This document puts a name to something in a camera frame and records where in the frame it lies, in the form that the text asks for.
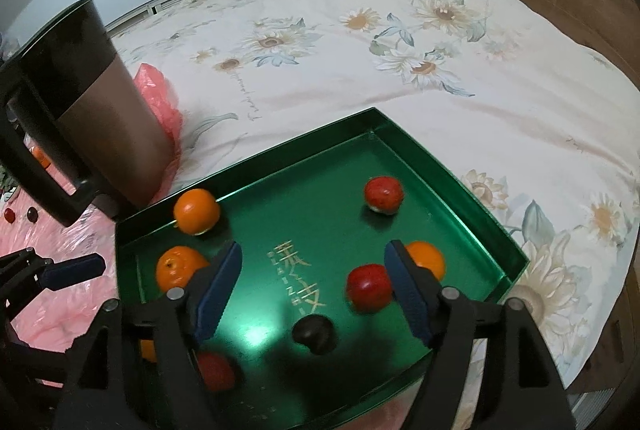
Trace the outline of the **small red plum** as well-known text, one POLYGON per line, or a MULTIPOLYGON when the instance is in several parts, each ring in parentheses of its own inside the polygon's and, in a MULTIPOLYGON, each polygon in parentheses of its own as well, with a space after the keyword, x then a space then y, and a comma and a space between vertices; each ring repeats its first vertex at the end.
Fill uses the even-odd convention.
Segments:
POLYGON ((235 372, 230 362, 221 354, 198 352, 198 368, 204 384, 210 392, 220 392, 235 386, 235 372))

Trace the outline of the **large orange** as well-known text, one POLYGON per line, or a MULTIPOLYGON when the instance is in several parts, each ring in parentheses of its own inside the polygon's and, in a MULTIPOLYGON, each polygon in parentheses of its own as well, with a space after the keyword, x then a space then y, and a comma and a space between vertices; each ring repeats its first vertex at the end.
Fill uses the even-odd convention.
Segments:
POLYGON ((209 266, 209 261, 188 246, 174 246, 157 260, 155 280, 162 293, 175 287, 183 288, 196 271, 209 266))
POLYGON ((187 235, 200 235, 215 226, 221 210, 214 195, 204 189, 182 193, 172 209, 177 228, 187 235))

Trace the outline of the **small orange tangerine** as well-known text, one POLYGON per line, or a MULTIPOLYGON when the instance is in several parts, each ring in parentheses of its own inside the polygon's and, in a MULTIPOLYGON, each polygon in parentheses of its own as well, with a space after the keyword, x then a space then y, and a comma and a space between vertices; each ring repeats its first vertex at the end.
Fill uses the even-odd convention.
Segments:
POLYGON ((406 249, 418 267, 430 270, 436 280, 441 281, 444 278, 446 261, 436 246, 424 241, 414 241, 409 243, 406 249))

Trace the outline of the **red apple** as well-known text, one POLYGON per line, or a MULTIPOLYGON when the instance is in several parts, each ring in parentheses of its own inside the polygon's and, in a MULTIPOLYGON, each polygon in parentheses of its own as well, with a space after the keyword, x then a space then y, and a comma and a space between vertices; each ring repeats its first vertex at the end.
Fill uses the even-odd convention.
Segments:
POLYGON ((377 263, 360 265, 349 272, 346 297, 352 309, 374 313, 385 309, 393 300, 393 286, 386 268, 377 263))

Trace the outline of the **dark plum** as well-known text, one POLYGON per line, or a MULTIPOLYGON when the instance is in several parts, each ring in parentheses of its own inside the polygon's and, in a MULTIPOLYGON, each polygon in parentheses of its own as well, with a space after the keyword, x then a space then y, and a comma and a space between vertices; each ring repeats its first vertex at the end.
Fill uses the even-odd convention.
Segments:
POLYGON ((337 332, 329 317, 309 314, 297 321, 291 330, 292 339, 306 346, 311 354, 331 353, 337 346, 337 332))

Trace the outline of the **small red fruit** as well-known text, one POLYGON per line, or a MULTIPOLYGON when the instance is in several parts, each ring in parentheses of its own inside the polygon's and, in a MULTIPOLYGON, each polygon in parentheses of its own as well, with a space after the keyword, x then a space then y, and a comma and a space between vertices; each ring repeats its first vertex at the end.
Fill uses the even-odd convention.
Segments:
POLYGON ((376 213, 394 215, 405 198, 401 183, 391 176, 371 178, 363 189, 364 201, 376 213))

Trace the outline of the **green metal tray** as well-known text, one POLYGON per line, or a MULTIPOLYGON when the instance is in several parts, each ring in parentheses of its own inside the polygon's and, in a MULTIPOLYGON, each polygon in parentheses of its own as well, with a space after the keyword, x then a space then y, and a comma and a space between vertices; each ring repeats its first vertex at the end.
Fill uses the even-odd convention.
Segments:
POLYGON ((500 223, 427 150, 377 109, 366 109, 247 158, 201 181, 221 207, 200 236, 175 225, 168 197, 115 228, 119 297, 160 295, 157 260, 174 246, 213 257, 237 242, 242 271, 206 348, 238 369, 233 389, 210 399, 227 429, 332 429, 419 381, 430 354, 390 305, 374 314, 347 301, 347 276, 383 260, 393 239, 424 241, 445 258, 444 281, 466 297, 498 301, 527 258, 500 223), (396 178, 394 215, 371 210, 363 189, 396 178), (291 336, 309 314, 333 322, 337 346, 314 355, 291 336))

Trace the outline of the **floral white bedspread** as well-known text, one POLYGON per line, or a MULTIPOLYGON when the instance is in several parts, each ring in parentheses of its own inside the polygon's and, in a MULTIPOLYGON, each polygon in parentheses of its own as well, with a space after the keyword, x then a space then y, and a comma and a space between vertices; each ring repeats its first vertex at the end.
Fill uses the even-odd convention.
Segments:
POLYGON ((380 109, 521 245, 516 290, 578 376, 639 228, 639 92, 608 59, 518 0, 185 0, 114 44, 174 88, 176 187, 380 109))

